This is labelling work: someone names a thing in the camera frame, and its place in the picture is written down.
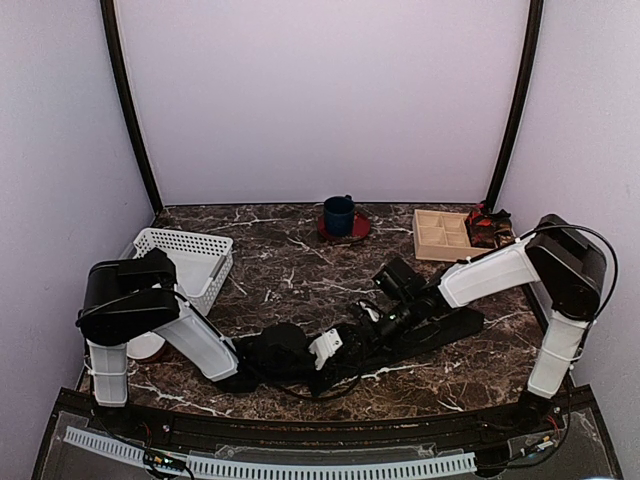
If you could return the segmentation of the black necktie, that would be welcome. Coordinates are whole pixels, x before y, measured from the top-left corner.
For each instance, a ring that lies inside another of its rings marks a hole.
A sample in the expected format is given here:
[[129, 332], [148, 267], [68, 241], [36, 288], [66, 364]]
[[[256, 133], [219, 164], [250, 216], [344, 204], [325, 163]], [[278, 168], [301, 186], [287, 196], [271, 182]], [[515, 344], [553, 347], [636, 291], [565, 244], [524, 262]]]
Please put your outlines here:
[[359, 372], [380, 370], [476, 335], [482, 331], [484, 320], [481, 312], [463, 307], [413, 326], [392, 326], [387, 334], [382, 331], [382, 320], [374, 322], [369, 313], [361, 313], [356, 325], [367, 347]]

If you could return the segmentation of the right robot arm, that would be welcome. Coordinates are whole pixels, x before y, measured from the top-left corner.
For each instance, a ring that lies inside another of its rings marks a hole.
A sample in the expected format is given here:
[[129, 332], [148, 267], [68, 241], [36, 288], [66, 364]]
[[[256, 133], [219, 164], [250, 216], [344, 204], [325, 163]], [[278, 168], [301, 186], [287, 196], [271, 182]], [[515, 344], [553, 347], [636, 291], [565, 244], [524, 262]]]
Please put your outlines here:
[[555, 214], [505, 246], [459, 260], [426, 280], [399, 257], [374, 282], [396, 301], [388, 312], [365, 300], [351, 310], [370, 355], [408, 358], [479, 333], [483, 317], [471, 303], [525, 284], [540, 284], [551, 300], [542, 344], [524, 391], [510, 413], [510, 429], [534, 432], [549, 416], [552, 399], [580, 359], [586, 338], [610, 301], [604, 286], [618, 270], [612, 247], [590, 241], [593, 230]]

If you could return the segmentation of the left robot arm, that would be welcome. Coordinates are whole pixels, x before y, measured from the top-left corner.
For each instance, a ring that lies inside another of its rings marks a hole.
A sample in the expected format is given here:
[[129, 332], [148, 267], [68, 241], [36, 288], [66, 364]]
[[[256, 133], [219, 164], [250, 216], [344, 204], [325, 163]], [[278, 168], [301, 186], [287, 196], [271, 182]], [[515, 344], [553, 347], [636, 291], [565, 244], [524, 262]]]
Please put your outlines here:
[[232, 340], [181, 291], [175, 263], [158, 248], [95, 264], [76, 326], [89, 355], [94, 401], [120, 436], [141, 427], [140, 412], [128, 404], [127, 345], [147, 333], [163, 338], [222, 391], [249, 393], [268, 385], [296, 397], [290, 387], [300, 383], [308, 388], [305, 400], [313, 402], [335, 399], [330, 390], [345, 377], [359, 381], [367, 354], [351, 324], [308, 337], [292, 323], [278, 323]]

